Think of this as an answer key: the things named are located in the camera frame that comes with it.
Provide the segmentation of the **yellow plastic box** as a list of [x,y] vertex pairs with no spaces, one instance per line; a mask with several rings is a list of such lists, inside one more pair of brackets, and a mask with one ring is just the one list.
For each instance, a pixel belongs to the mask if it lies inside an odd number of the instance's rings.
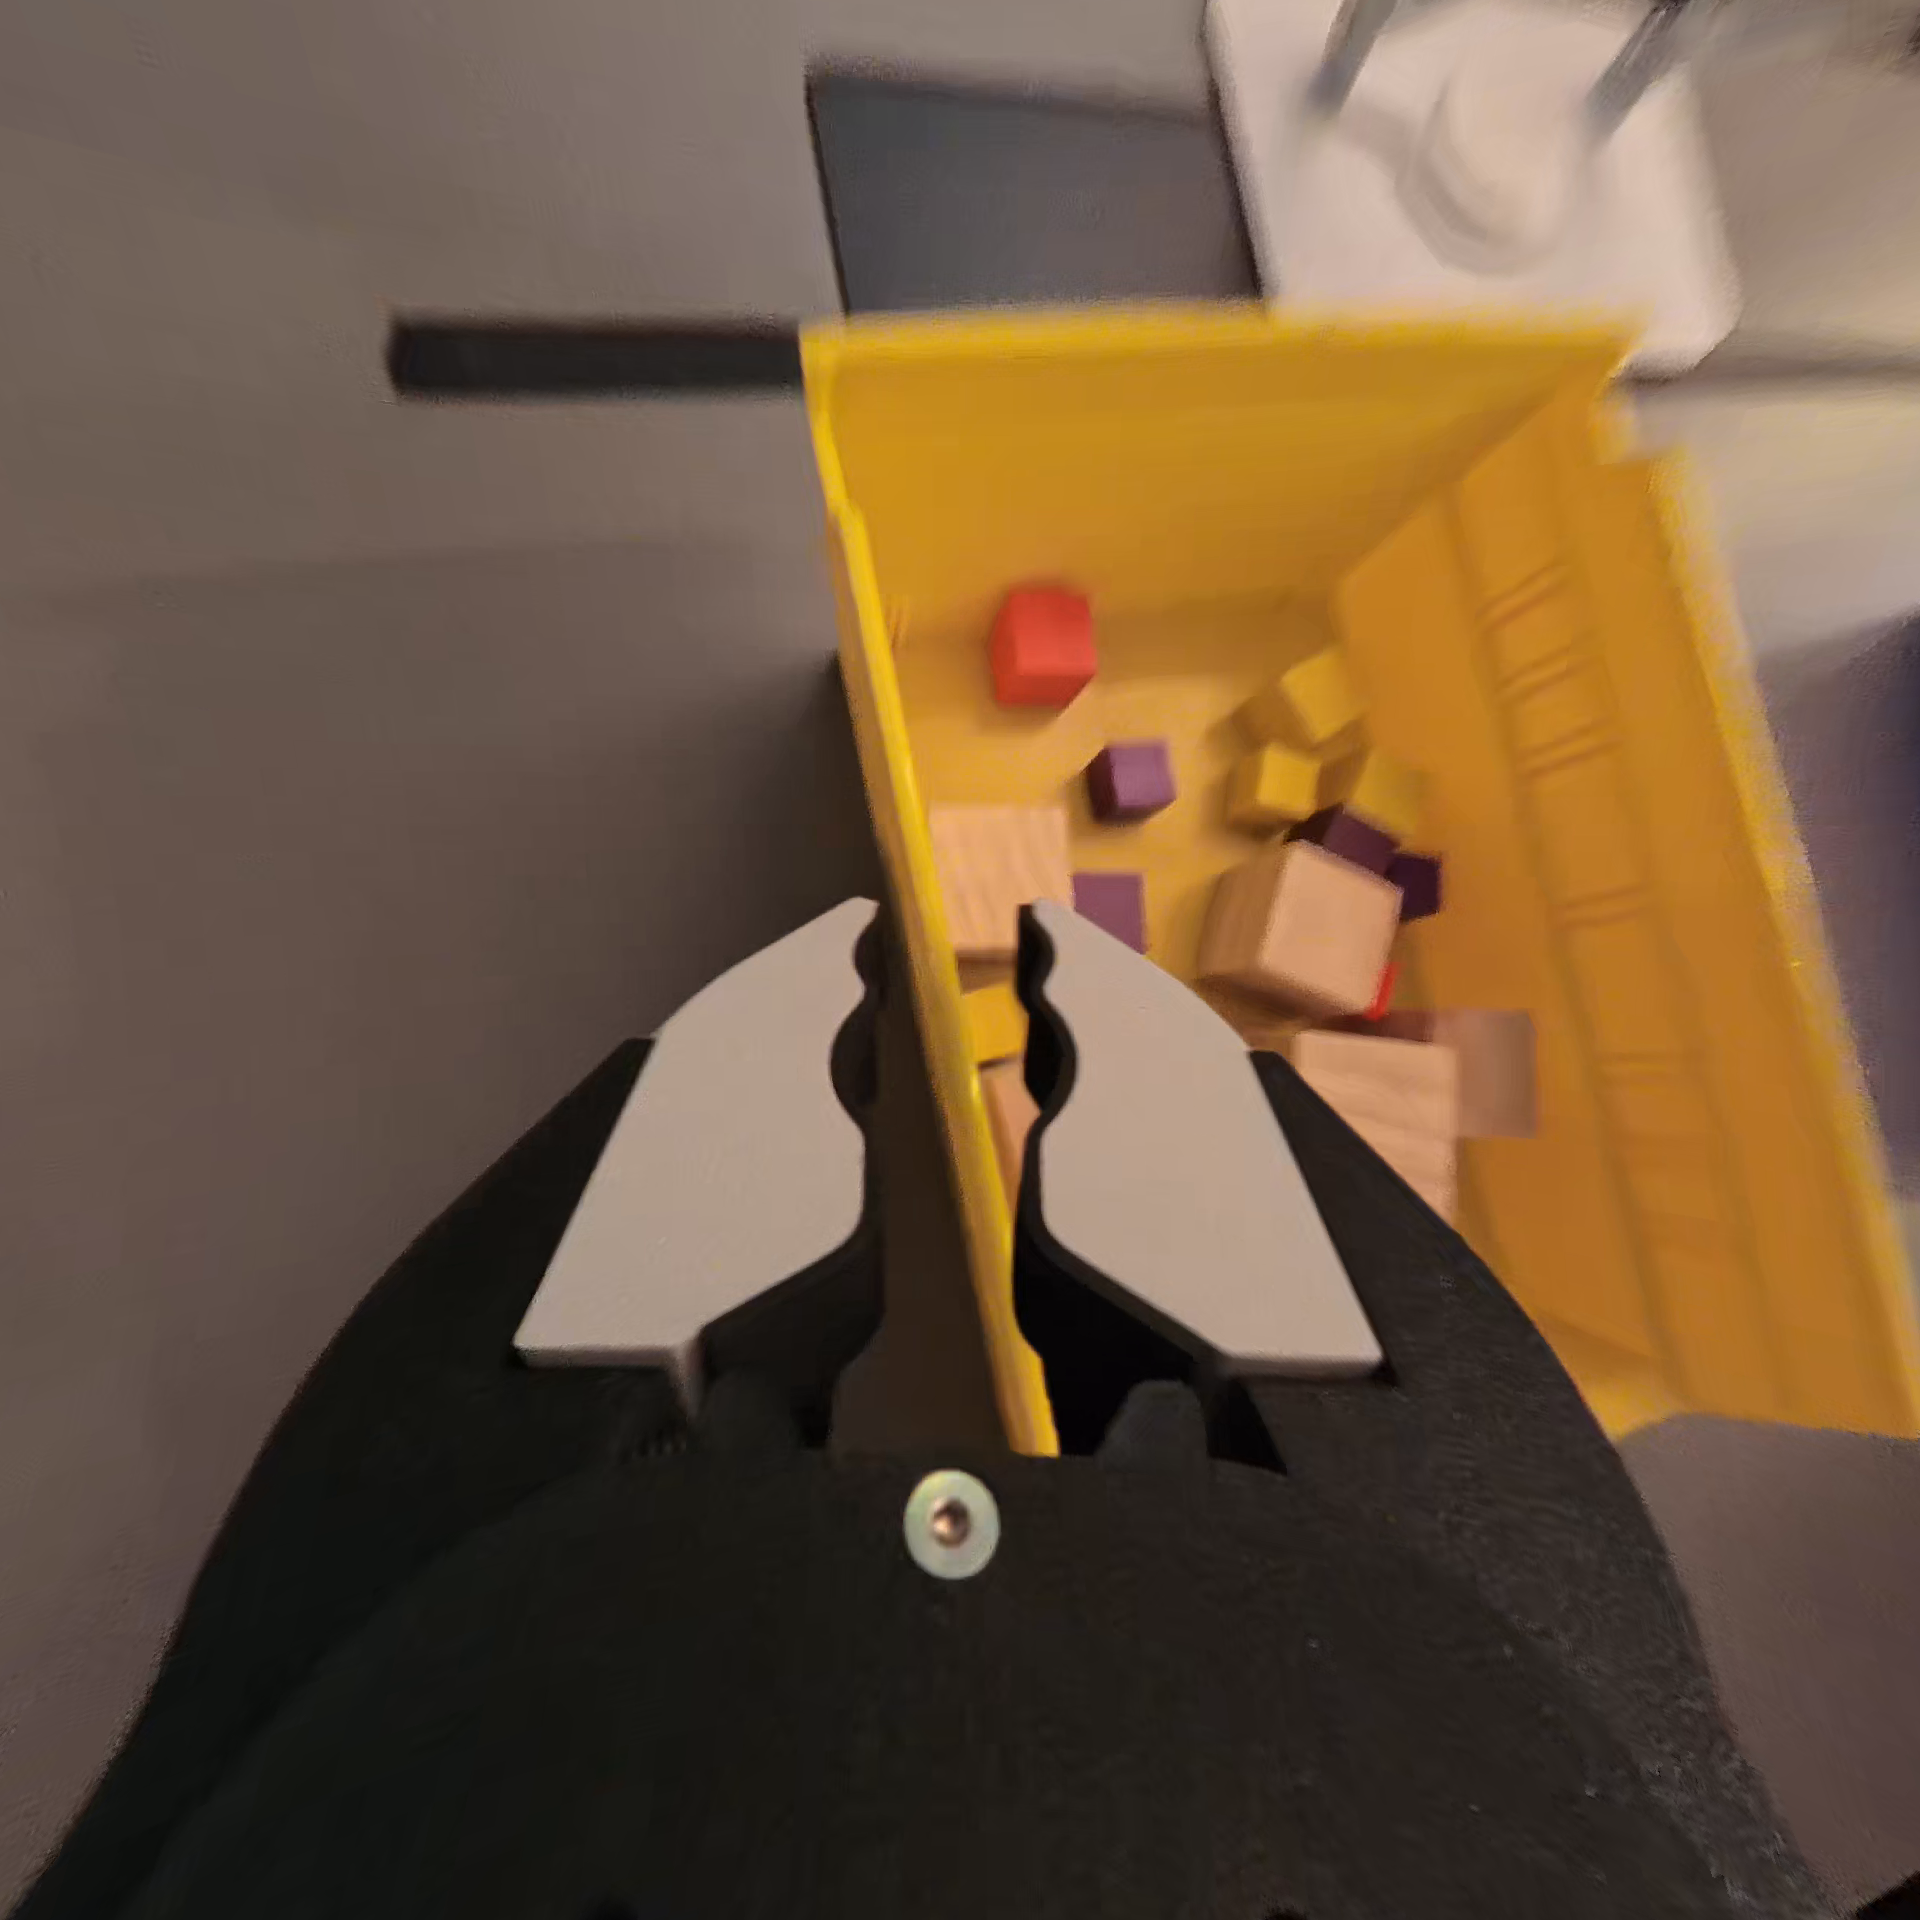
[[998,1420],[1054,1450],[929,815],[1067,807],[1164,734],[1145,876],[1191,975],[1246,702],[1343,649],[1423,774],[1445,902],[1407,1001],[1532,1012],[1543,1119],[1461,1230],[1610,1436],[1676,1413],[1915,1438],[1886,1157],[1751,655],[1683,476],[1629,452],[1611,329],[1105,305],[802,337],[851,724]]

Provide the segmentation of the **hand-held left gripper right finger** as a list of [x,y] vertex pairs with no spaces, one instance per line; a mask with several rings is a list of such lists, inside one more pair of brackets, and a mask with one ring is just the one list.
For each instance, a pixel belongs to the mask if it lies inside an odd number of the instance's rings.
[[1252,1385],[1386,1352],[1254,1053],[1179,977],[1061,902],[1020,916],[1017,1327],[1061,1448],[1179,1385],[1211,1448],[1267,1448]]

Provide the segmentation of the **white stand base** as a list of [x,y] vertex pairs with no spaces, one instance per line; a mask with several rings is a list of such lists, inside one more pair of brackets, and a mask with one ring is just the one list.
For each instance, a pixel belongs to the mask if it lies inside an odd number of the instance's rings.
[[1621,319],[1636,376],[1693,369],[1742,302],[1690,74],[1717,9],[1205,4],[1261,288]]

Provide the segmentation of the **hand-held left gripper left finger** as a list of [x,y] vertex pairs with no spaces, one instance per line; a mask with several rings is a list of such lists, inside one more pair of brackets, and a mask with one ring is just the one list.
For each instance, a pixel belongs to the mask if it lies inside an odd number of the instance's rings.
[[879,905],[853,895],[665,1018],[514,1332],[545,1368],[749,1376],[822,1441],[879,1324]]

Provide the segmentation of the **pile of wooden cubes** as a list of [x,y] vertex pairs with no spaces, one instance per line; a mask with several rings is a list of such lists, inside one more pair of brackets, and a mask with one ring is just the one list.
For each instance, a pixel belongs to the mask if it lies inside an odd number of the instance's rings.
[[1278,1050],[1441,1218],[1467,1140],[1533,1132],[1533,1032],[1508,1010],[1419,1005],[1415,932],[1451,880],[1412,782],[1321,609],[1246,604],[1098,614],[1092,678],[1006,703],[996,623],[900,638],[897,672],[934,901],[996,1134],[1001,1186],[1031,1101],[1017,911],[1073,905],[1177,975],[1249,1048]]

